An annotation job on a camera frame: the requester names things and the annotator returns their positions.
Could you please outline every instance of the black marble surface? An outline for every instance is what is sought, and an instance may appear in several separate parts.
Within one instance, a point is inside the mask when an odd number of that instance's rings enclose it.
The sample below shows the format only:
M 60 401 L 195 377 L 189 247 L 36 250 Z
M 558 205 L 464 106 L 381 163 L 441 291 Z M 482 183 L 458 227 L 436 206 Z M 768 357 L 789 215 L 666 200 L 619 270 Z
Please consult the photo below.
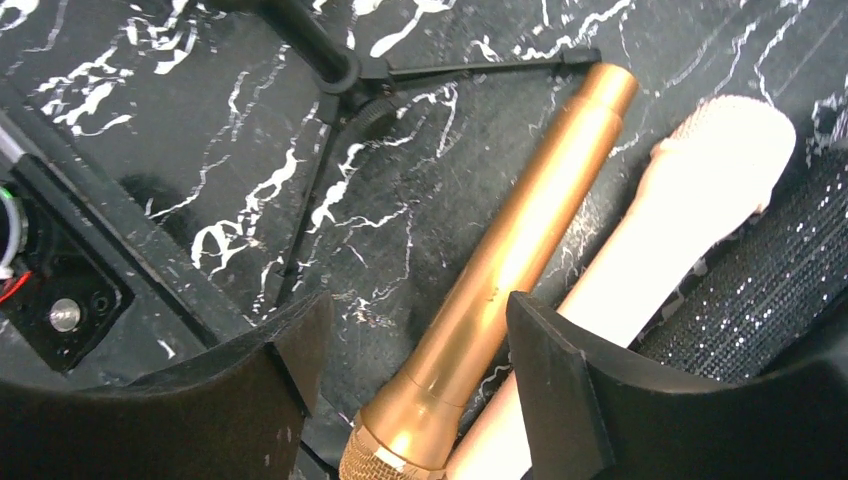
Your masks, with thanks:
M 784 111 L 798 132 L 787 175 L 815 161 L 848 103 L 843 0 L 312 7 L 340 42 L 397 67 L 537 58 L 582 44 L 639 78 L 619 144 L 536 291 L 552 303 L 623 213 L 650 148 L 699 101 L 744 94 Z M 0 71 L 245 312 L 267 315 L 276 292 L 265 286 L 283 266 L 327 133 L 313 118 L 308 68 L 269 27 L 185 0 L 0 0 Z M 414 348 L 551 113 L 579 82 L 515 73 L 410 92 L 388 138 L 331 159 L 294 293 L 323 285 L 335 294 L 323 393 L 340 417 L 352 418 Z M 502 358 L 484 384 L 508 368 Z M 472 412 L 490 390 L 481 388 Z

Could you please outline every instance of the microphone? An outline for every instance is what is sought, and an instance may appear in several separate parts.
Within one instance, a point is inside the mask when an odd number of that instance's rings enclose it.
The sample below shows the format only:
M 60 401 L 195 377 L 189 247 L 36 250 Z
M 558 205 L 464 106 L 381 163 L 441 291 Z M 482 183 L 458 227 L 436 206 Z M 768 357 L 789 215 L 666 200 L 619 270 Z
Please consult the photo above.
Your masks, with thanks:
M 848 295 L 846 147 L 825 147 L 800 178 L 787 179 L 768 212 L 636 351 L 741 384 L 772 371 L 784 349 L 825 322 Z
M 510 292 L 532 288 L 589 192 L 638 83 L 595 64 L 401 370 L 356 414 L 342 480 L 444 478 L 459 418 L 506 337 Z
M 704 103 L 651 150 L 630 208 L 557 312 L 627 347 L 692 265 L 766 208 L 794 146 L 792 122 L 764 102 Z M 531 463 L 512 373 L 451 456 L 448 475 L 517 480 Z

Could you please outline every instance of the black fabric mesh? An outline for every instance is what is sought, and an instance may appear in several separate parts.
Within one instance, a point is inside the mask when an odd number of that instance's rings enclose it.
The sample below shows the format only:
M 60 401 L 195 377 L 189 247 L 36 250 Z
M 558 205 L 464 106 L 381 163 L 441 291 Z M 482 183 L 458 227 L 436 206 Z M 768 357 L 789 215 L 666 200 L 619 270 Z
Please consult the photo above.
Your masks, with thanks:
M 848 286 L 848 149 L 815 158 L 637 351 L 728 383 L 760 373 Z

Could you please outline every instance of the gold microphone grille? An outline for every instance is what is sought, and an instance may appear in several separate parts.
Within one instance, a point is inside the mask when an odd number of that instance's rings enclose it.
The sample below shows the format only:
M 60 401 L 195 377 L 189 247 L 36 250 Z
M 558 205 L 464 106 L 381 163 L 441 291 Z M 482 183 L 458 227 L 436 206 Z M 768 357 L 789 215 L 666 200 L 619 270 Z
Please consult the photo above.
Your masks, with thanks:
M 344 480 L 415 480 L 380 460 L 362 443 L 359 435 L 351 435 L 347 441 L 339 477 Z

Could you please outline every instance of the tripod stand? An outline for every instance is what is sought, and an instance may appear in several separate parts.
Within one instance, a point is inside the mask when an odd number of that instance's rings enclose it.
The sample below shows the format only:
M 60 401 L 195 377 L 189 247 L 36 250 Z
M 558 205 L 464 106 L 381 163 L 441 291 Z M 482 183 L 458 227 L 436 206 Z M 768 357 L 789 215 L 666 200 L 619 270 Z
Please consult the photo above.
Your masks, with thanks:
M 321 150 L 321 160 L 308 182 L 310 194 L 300 212 L 300 227 L 291 250 L 283 255 L 286 265 L 291 263 L 292 253 L 297 251 L 302 241 L 308 222 L 307 212 L 316 200 L 313 190 L 320 183 L 324 165 L 334 150 L 337 138 L 344 135 L 344 142 L 340 143 L 353 143 L 374 140 L 388 133 L 401 107 L 398 92 L 404 88 L 422 81 L 447 81 L 457 75 L 555 69 L 601 60 L 597 49 L 581 47 L 564 49 L 551 59 L 393 69 L 383 58 L 358 55 L 336 44 L 300 0 L 210 0 L 209 3 L 227 11 L 254 11 L 289 43 L 314 71 L 314 80 L 320 90 L 315 117 L 331 127 Z M 289 268 L 283 277 L 278 304 L 290 293 L 297 271 Z

